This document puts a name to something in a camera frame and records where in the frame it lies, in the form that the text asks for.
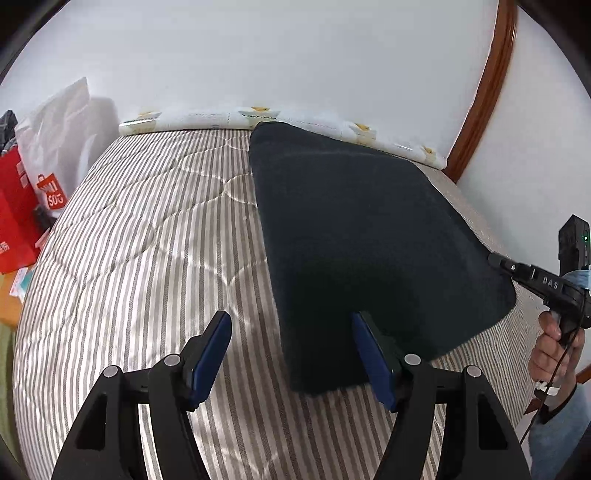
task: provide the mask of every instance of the striped mattress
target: striped mattress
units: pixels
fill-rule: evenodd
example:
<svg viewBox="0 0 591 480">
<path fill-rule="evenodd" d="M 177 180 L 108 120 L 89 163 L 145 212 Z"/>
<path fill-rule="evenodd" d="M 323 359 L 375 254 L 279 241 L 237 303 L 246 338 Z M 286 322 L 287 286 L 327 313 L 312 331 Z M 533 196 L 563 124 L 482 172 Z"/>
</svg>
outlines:
<svg viewBox="0 0 591 480">
<path fill-rule="evenodd" d="M 150 367 L 203 332 L 217 310 L 233 336 L 210 398 L 190 420 L 212 479 L 371 479 L 395 415 L 369 386 L 317 397 L 289 390 L 248 163 L 249 132 L 122 137 L 95 163 L 52 231 L 17 333 L 14 403 L 33 480 L 49 479 L 68 429 L 110 364 Z M 443 173 L 418 165 L 490 249 L 501 246 Z M 531 397 L 526 364 L 537 307 L 433 362 L 479 365 L 511 421 Z M 161 478 L 140 407 L 150 478 Z M 434 479 L 438 407 L 423 478 Z"/>
</svg>

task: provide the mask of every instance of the blue gripper pad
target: blue gripper pad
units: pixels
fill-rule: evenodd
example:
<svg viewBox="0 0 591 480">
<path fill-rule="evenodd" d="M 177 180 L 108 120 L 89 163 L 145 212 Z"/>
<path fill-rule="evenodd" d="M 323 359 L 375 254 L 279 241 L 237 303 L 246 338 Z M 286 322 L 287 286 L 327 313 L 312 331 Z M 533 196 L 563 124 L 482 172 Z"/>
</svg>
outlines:
<svg viewBox="0 0 591 480">
<path fill-rule="evenodd" d="M 359 313 L 352 315 L 353 338 L 375 397 L 389 410 L 396 407 L 394 374 L 388 368 L 384 354 Z"/>
<path fill-rule="evenodd" d="M 217 372 L 226 355 L 226 350 L 232 337 L 232 321 L 226 312 L 222 312 L 222 318 L 215 327 L 215 330 L 209 337 L 197 365 L 193 368 L 193 382 L 191 403 L 197 407 L 200 403 L 207 400 L 212 390 L 213 382 L 216 379 Z M 202 337 L 207 336 L 207 329 Z"/>
</svg>

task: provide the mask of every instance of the red bag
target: red bag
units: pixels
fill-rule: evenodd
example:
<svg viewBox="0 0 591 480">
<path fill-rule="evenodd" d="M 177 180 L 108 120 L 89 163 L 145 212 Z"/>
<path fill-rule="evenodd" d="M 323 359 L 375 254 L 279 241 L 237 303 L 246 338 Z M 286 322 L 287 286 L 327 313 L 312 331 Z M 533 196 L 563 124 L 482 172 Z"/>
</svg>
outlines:
<svg viewBox="0 0 591 480">
<path fill-rule="evenodd" d="M 42 232 L 33 210 L 38 204 L 18 148 L 14 147 L 0 157 L 0 273 L 37 261 L 40 250 L 35 243 Z"/>
</svg>

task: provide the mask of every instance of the cable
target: cable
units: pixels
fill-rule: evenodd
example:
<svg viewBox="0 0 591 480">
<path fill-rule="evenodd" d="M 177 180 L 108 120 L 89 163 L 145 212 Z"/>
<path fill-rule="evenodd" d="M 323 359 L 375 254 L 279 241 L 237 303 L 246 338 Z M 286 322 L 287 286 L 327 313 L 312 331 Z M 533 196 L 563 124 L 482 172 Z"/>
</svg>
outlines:
<svg viewBox="0 0 591 480">
<path fill-rule="evenodd" d="M 552 387 L 552 382 L 554 381 L 554 377 L 556 376 L 556 373 L 558 372 L 558 369 L 560 368 L 560 364 L 562 363 L 562 360 L 564 360 L 564 357 L 566 356 L 566 354 L 569 351 L 570 346 L 573 344 L 575 337 L 577 336 L 577 333 L 579 332 L 579 329 L 581 328 L 581 324 L 583 323 L 582 319 L 579 322 L 579 325 L 577 328 L 575 328 L 575 330 L 573 330 L 572 332 L 570 332 L 570 338 L 569 341 L 566 343 L 566 348 L 564 349 L 564 353 L 562 354 L 562 356 L 560 357 L 560 360 L 558 361 L 558 364 L 556 365 L 556 368 L 554 369 L 554 372 L 552 373 L 552 376 L 550 377 L 550 381 L 548 382 L 548 385 L 546 386 L 546 390 L 543 392 L 543 396 L 544 398 L 540 399 L 541 400 L 541 404 L 538 407 L 538 409 L 535 411 L 534 416 L 531 419 L 530 424 L 527 427 L 527 430 L 525 431 L 525 433 L 523 434 L 523 437 L 521 437 L 521 440 L 519 441 L 519 444 L 521 445 L 523 443 L 523 441 L 525 440 L 525 437 L 527 437 L 527 434 L 530 432 L 536 418 L 538 417 L 538 414 L 540 413 L 540 409 L 542 408 L 542 406 L 544 405 L 546 398 L 548 398 L 548 391 L 550 390 L 550 387 Z"/>
</svg>

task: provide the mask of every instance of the hand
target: hand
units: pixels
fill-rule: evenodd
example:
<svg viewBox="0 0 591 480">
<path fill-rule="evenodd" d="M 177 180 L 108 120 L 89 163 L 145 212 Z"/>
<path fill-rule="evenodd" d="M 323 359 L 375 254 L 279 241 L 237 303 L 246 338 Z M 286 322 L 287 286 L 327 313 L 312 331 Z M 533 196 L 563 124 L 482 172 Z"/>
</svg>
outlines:
<svg viewBox="0 0 591 480">
<path fill-rule="evenodd" d="M 558 344 L 561 332 L 550 312 L 541 313 L 538 321 L 544 333 L 538 337 L 531 352 L 528 370 L 533 380 L 549 382 L 564 353 L 564 349 Z M 556 397 L 556 406 L 569 397 L 576 385 L 575 369 L 581 358 L 584 344 L 585 333 L 580 329 L 554 377 L 554 382 L 559 378 L 562 379 L 562 385 Z"/>
</svg>

